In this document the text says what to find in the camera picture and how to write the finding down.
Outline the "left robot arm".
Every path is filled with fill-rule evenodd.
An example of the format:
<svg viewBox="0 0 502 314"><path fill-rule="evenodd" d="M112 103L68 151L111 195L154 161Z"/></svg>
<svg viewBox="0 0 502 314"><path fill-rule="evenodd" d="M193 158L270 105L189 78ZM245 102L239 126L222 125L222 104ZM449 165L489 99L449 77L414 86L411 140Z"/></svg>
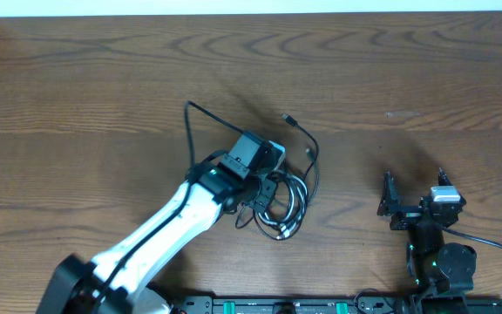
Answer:
<svg viewBox="0 0 502 314"><path fill-rule="evenodd" d="M54 270L39 313L168 313L148 284L196 236L227 211L267 192L285 148L244 132L229 151L192 165L170 201L127 238L83 262L66 257Z"/></svg>

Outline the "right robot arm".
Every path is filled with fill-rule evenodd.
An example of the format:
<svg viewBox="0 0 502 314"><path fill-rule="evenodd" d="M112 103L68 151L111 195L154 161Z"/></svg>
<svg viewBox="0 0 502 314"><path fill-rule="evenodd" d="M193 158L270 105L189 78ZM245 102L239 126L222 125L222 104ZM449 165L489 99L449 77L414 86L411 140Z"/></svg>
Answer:
<svg viewBox="0 0 502 314"><path fill-rule="evenodd" d="M417 291L397 302L400 313L467 313L465 293L474 287L477 253L474 248L444 241L444 229L458 221L465 198L444 171L438 184L417 205L403 205L394 177L383 176L379 216L390 218L390 229L408 233L407 270Z"/></svg>

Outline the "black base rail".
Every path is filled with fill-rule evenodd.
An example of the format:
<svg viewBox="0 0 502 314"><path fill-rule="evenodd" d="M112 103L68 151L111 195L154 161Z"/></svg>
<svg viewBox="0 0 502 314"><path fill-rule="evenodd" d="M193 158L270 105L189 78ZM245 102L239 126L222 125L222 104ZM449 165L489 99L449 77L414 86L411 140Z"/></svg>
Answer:
<svg viewBox="0 0 502 314"><path fill-rule="evenodd" d="M461 297L408 299L373 294L344 298L251 298L191 296L173 304L173 314L408 314L502 313L502 300Z"/></svg>

